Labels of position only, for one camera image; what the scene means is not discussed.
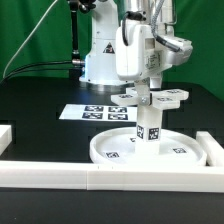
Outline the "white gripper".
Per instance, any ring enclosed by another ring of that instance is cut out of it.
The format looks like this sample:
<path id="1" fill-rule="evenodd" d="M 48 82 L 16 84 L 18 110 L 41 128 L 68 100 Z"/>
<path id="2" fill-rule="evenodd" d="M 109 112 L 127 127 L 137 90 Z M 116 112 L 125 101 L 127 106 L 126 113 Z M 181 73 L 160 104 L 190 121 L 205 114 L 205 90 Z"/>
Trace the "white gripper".
<path id="1" fill-rule="evenodd" d="M 149 25 L 129 19 L 122 21 L 117 29 L 115 45 L 116 72 L 119 79 L 140 80 L 135 82 L 138 103 L 143 106 L 150 105 L 150 88 L 160 89 L 162 72 L 171 67 L 166 62 L 165 48 L 156 43 Z"/>

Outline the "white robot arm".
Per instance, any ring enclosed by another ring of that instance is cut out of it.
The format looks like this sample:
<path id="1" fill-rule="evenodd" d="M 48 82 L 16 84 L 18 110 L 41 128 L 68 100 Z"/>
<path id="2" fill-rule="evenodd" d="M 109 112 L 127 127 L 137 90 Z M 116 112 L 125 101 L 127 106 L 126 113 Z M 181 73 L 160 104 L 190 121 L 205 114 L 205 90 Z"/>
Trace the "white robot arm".
<path id="1" fill-rule="evenodd" d="M 174 0 L 96 0 L 83 85 L 99 92 L 133 85 L 138 102 L 150 104 L 151 89 L 171 67 L 173 9 Z"/>

